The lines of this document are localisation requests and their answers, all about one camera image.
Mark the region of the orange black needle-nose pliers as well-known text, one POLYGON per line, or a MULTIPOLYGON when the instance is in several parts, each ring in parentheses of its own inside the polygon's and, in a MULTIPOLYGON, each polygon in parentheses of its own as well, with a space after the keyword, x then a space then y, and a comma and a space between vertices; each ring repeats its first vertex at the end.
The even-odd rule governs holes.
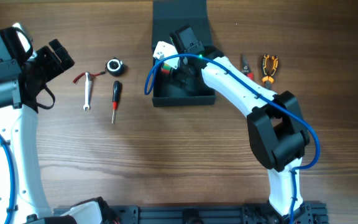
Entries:
POLYGON ((269 54, 264 54, 261 61, 261 71, 262 71, 262 82, 264 87, 268 90, 271 89, 272 84, 275 81, 275 74, 278 69, 278 57, 276 55, 270 56, 269 54), (271 68, 268 67, 268 61, 271 61, 271 68))

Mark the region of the red handled cutting pliers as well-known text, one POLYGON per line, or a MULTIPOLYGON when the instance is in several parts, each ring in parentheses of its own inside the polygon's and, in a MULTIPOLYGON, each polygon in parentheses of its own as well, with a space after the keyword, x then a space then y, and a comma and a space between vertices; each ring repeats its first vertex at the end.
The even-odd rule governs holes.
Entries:
POLYGON ((241 62, 242 62, 242 70, 241 72, 251 80, 254 79, 254 74, 252 73, 252 70, 250 69, 249 63, 246 59, 246 56, 244 54, 241 54, 241 62))

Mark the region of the precision screwdriver set case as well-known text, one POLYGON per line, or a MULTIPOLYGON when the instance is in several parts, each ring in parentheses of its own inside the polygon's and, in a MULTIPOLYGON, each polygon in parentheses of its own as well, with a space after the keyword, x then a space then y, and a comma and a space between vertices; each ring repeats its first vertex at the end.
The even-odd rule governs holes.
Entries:
POLYGON ((160 67, 160 71, 163 75, 171 75, 173 73, 175 69, 172 68, 169 64, 164 63, 161 67, 160 67))

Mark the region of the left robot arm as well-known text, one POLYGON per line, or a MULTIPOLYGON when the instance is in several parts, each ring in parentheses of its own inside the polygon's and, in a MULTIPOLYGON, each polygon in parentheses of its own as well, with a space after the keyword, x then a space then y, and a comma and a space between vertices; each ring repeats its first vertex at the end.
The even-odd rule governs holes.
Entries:
POLYGON ((58 40, 35 50, 16 23, 0 30, 0 223, 120 223, 101 198, 54 215, 47 202, 36 144, 37 95, 74 65, 58 40))

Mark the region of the silver open-end wrench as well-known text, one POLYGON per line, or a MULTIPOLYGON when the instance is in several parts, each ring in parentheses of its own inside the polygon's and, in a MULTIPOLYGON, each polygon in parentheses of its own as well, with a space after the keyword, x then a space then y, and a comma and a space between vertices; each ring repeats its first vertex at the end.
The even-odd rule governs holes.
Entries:
POLYGON ((85 103, 83 109, 85 111, 90 110, 90 101, 91 101, 91 88, 92 88, 92 77, 89 72, 85 73, 85 103))

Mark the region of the black round tape measure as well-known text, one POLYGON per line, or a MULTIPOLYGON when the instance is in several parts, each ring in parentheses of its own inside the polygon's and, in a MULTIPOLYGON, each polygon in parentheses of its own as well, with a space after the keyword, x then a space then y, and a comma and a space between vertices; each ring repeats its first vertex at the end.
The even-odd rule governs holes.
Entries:
POLYGON ((124 70, 124 63, 116 57, 106 63, 106 71, 114 77, 121 76, 124 73, 124 70))

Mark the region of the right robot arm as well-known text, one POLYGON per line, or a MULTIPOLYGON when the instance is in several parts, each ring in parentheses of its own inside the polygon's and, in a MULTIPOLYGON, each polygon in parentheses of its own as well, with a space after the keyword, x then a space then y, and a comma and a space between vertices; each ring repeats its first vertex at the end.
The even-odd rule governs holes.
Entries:
POLYGON ((204 84, 229 100, 245 117, 250 148, 267 169, 268 202, 288 223, 300 216, 300 175, 310 127, 289 91, 277 94, 245 77, 215 47, 204 47, 190 26, 170 34, 177 68, 200 72, 204 84))

